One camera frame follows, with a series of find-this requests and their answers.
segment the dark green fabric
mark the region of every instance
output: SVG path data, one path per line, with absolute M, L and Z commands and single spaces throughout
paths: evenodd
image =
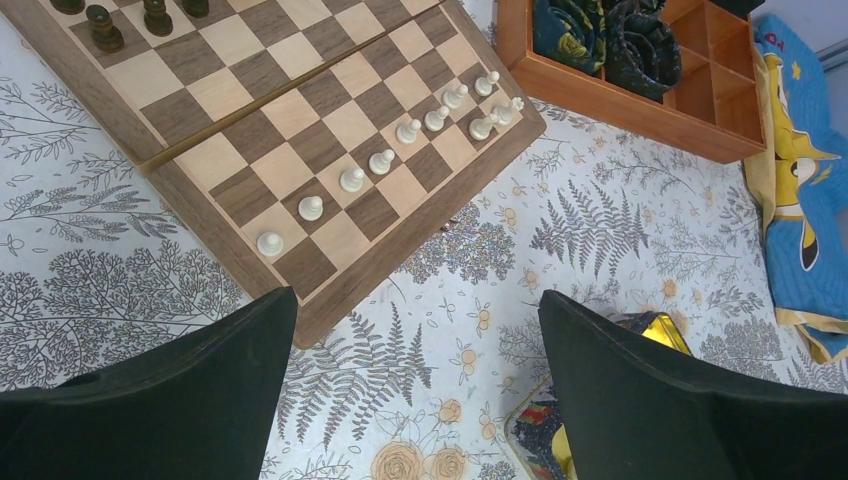
M 533 51 L 588 74 L 606 60 L 606 19 L 600 0 L 536 0 Z
M 643 3 L 653 8 L 646 13 Z M 607 11 L 607 81 L 656 101 L 683 79 L 674 33 L 653 13 L 663 5 L 626 0 Z
M 278 289 L 57 388 L 0 394 L 0 479 L 256 480 L 296 317 Z
M 848 397 L 710 365 L 555 291 L 539 323 L 581 480 L 846 478 Z

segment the chessboard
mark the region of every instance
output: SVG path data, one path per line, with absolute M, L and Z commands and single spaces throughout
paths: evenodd
M 301 0 L 316 2 L 330 11 L 331 4 L 365 5 L 398 22 L 341 58 L 289 77 L 286 87 L 249 103 L 252 109 L 240 107 L 230 121 L 213 120 L 205 135 L 190 134 L 200 140 L 187 148 L 165 148 L 177 153 L 148 177 L 248 294 L 293 287 L 301 304 L 299 347 L 313 345 L 428 238 L 442 234 L 440 227 L 545 128 L 456 0 Z M 386 14 L 394 9 L 400 14 Z M 476 80 L 494 71 L 500 79 L 492 93 L 477 93 Z M 410 144 L 398 140 L 398 126 L 424 122 L 443 93 L 461 84 L 469 94 L 443 128 L 422 128 Z M 471 135 L 471 122 L 515 97 L 527 108 L 509 124 L 495 125 L 484 140 Z M 101 122 L 119 142 L 131 137 Z M 369 159 L 387 149 L 396 157 L 377 175 Z M 348 192 L 340 177 L 357 167 L 366 177 Z M 299 212 L 308 197 L 323 203 L 314 221 Z M 259 252 L 259 236 L 268 232 L 282 237 L 279 254 Z
M 143 145 L 132 145 L 135 139 L 127 138 L 131 144 L 125 149 L 139 152 L 130 157 L 144 161 L 180 142 L 192 143 L 198 132 L 241 109 L 250 110 L 252 102 L 344 58 L 438 1 L 209 0 L 208 15 L 194 18 L 182 1 L 164 0 L 173 30 L 162 37 L 145 26 L 142 0 L 87 2 L 105 8 L 123 35 L 124 48 L 117 53 L 95 46 L 85 10 L 65 15 L 50 0 L 4 3 L 9 11 L 21 11 L 36 35 L 49 35 L 51 44 L 73 45 L 75 55 L 67 63 L 92 64 L 99 85 L 78 80 L 69 87 L 97 118 L 116 116 L 111 110 L 120 108 L 122 120 L 144 135 Z M 37 10 L 39 2 L 42 15 L 25 12 Z M 55 22 L 49 25 L 53 28 L 45 29 L 38 20 L 44 12 Z M 44 40 L 31 41 L 43 50 L 39 44 Z M 120 98 L 102 96 L 106 91 Z

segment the dark square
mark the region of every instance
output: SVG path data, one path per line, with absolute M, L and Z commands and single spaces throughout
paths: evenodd
M 424 117 L 427 115 L 427 113 L 432 112 L 433 110 L 436 110 L 441 106 L 441 102 L 436 100 L 436 97 L 430 95 L 424 100 L 422 100 L 421 103 L 409 109 L 409 116 L 412 118 L 421 119 L 421 123 L 424 124 Z M 421 132 L 424 134 L 425 137 L 427 137 L 427 140 L 430 140 L 432 142 L 436 139 L 436 137 L 441 135 L 442 132 L 447 130 L 448 127 L 450 127 L 451 125 L 453 125 L 453 120 L 450 118 L 450 116 L 448 116 L 448 118 L 445 119 L 445 126 L 442 127 L 442 129 L 438 132 L 431 132 L 430 129 L 426 126 L 421 127 Z
M 277 201 L 277 197 L 250 167 L 244 167 L 224 180 L 209 194 L 239 227 L 271 208 Z
M 213 123 L 185 88 L 142 108 L 141 113 L 168 145 L 174 145 Z
M 250 164 L 285 143 L 283 135 L 257 110 L 224 129 L 224 136 Z
M 427 192 L 432 192 L 453 173 L 450 165 L 442 159 L 436 147 L 429 144 L 406 161 L 406 168 L 412 172 Z
M 336 273 L 333 262 L 311 238 L 304 239 L 274 262 L 274 268 L 300 298 L 308 297 Z
M 394 29 L 411 16 L 400 0 L 365 0 L 365 6 L 386 30 Z
M 319 117 L 326 117 L 350 101 L 350 94 L 330 70 L 321 72 L 298 90 Z
M 308 27 L 303 31 L 303 35 L 324 61 L 332 60 L 356 47 L 335 17 L 327 17 Z
M 333 15 L 341 13 L 348 8 L 362 3 L 362 0 L 321 0 Z
M 185 86 L 225 67 L 218 54 L 198 32 L 159 45 L 156 51 Z
M 118 10 L 112 12 L 112 23 L 121 31 L 124 36 L 124 48 L 116 53 L 104 53 L 99 48 L 94 46 L 94 40 L 91 38 L 91 27 L 88 22 L 78 23 L 71 27 L 71 31 L 79 38 L 80 42 L 85 46 L 88 53 L 91 54 L 103 68 L 109 68 L 117 65 L 130 58 L 137 57 L 142 53 L 151 50 L 152 47 L 147 40 L 141 36 L 138 30 L 135 29 L 132 23 L 124 12 Z
M 468 85 L 468 96 L 471 97 L 472 100 L 474 100 L 474 103 L 479 104 L 486 98 L 477 93 L 477 90 L 474 89 L 474 82 L 476 82 L 478 78 L 485 77 L 488 74 L 489 72 L 487 72 L 486 69 L 483 68 L 483 65 L 475 63 L 474 65 L 468 67 L 468 70 L 460 73 L 457 77 L 460 82 L 464 83 L 465 85 Z M 498 87 L 497 83 L 492 85 L 492 94 L 497 92 L 499 89 L 500 87 Z
M 377 130 L 397 120 L 405 111 L 385 83 L 378 83 L 356 97 L 356 104 Z
M 381 79 L 385 80 L 400 69 L 409 65 L 403 54 L 395 46 L 392 39 L 388 36 L 383 37 L 376 42 L 362 49 L 362 55 L 368 60 L 368 63 L 377 72 Z
M 345 211 L 368 240 L 377 238 L 400 218 L 376 188 L 354 200 Z
M 474 119 L 483 118 L 485 116 L 486 115 L 483 114 L 483 110 L 480 110 L 480 107 L 475 107 L 474 110 L 471 110 L 468 114 L 456 122 L 456 125 L 460 130 L 462 130 L 462 134 L 465 135 L 465 138 L 467 138 L 471 145 L 474 145 L 474 148 L 477 150 L 485 147 L 487 143 L 491 142 L 498 136 L 497 128 L 492 128 L 491 133 L 489 133 L 489 137 L 485 140 L 477 140 L 471 136 L 471 133 L 468 131 L 468 127 L 471 126 L 471 122 L 474 121 Z
M 300 216 L 300 213 L 297 211 L 297 207 L 300 205 L 300 201 L 304 198 L 315 196 L 321 197 L 321 200 L 324 201 L 324 213 L 318 218 L 318 220 L 307 222 Z M 297 223 L 301 228 L 303 228 L 303 231 L 309 235 L 315 233 L 316 230 L 324 226 L 325 223 L 330 221 L 331 218 L 335 217 L 342 211 L 339 204 L 333 200 L 333 196 L 330 195 L 330 192 L 328 192 L 327 189 L 324 188 L 324 185 L 321 185 L 321 182 L 315 177 L 312 177 L 308 182 L 298 187 L 297 190 L 282 199 L 280 203 L 286 207 L 286 210 L 288 210 L 294 219 L 297 220 Z
M 345 149 L 323 121 L 289 139 L 289 144 L 312 173 L 318 174 L 345 154 Z
M 277 87 L 289 83 L 289 77 L 274 57 L 265 50 L 238 62 L 230 67 L 230 71 L 254 100 L 259 100 Z
M 176 0 L 175 3 L 179 5 L 180 10 L 185 12 L 185 9 L 182 6 L 182 0 Z M 186 13 L 186 18 L 188 18 L 188 21 L 191 22 L 192 25 L 194 25 L 194 28 L 197 28 L 199 30 L 201 28 L 208 27 L 213 23 L 218 23 L 225 18 L 232 17 L 235 14 L 236 11 L 233 9 L 232 5 L 230 5 L 230 2 L 228 2 L 227 0 L 209 0 L 208 15 L 203 18 L 194 18 Z
M 265 47 L 279 43 L 299 31 L 283 7 L 274 0 L 254 5 L 239 15 Z
M 456 30 L 441 8 L 432 8 L 423 12 L 415 21 L 434 47 L 438 47 L 456 35 Z
M 368 175 L 368 178 L 371 180 L 371 183 L 377 184 L 380 180 L 386 178 L 389 173 L 391 173 L 395 168 L 397 168 L 403 160 L 401 158 L 395 158 L 395 160 L 391 164 L 391 168 L 389 168 L 388 173 L 386 175 L 377 175 L 373 173 L 371 169 L 368 167 L 368 160 L 371 159 L 371 155 L 375 153 L 380 153 L 386 151 L 386 149 L 392 148 L 389 145 L 389 142 L 380 135 L 380 132 L 371 135 L 371 138 L 362 142 L 362 145 L 353 149 L 350 152 L 350 156 L 356 161 L 356 164 L 362 167 L 365 170 L 365 175 Z
M 453 72 L 442 59 L 438 50 L 430 50 L 415 59 L 412 62 L 412 68 L 415 69 L 418 76 L 421 77 L 421 80 L 424 80 L 424 84 L 431 91 L 435 91 L 453 80 Z

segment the tree print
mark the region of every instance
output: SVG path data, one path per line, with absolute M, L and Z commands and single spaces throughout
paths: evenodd
M 73 250 L 39 282 L 0 272 L 0 388 L 54 387 L 234 311 L 241 289 L 198 249 L 164 241 L 129 257 Z
M 632 251 L 639 258 L 639 246 L 648 246 L 648 236 L 642 225 L 640 206 L 632 210 L 624 190 L 621 191 L 621 206 L 618 206 L 609 194 L 591 183 L 599 201 L 587 191 L 578 189 L 571 180 L 568 189 L 573 203 L 565 198 L 562 189 L 557 190 L 562 213 L 548 200 L 550 222 L 541 219 L 542 224 L 536 227 L 530 248 L 556 255 L 563 263 L 568 255 L 571 266 L 577 268 L 579 265 L 581 271 L 586 271 L 594 254 L 595 277 L 604 263 L 610 276 L 615 276 L 625 255 Z
M 492 272 L 506 279 L 515 268 L 515 242 L 503 225 L 480 222 L 480 208 L 473 202 L 454 215 L 454 228 L 433 235 L 405 262 L 397 272 L 410 273 L 415 283 L 422 284 L 437 275 L 442 267 L 459 272 L 464 281 L 477 285 L 489 279 Z
M 348 320 L 353 338 L 334 337 L 331 331 L 308 351 L 292 350 L 277 407 L 280 437 L 293 421 L 303 442 L 314 420 L 326 416 L 325 449 L 351 417 L 353 438 L 362 440 L 374 413 L 391 398 L 400 395 L 412 406 L 416 381 L 430 388 L 433 368 L 424 361 L 420 323 L 407 342 L 394 303 L 387 337 L 356 312 Z

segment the blue cloth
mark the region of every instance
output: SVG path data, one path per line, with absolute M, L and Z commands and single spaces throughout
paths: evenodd
M 800 331 L 821 362 L 848 355 L 848 142 L 830 127 L 815 53 L 778 17 L 758 25 L 775 120 L 777 209 L 766 233 L 775 307 L 815 324 Z

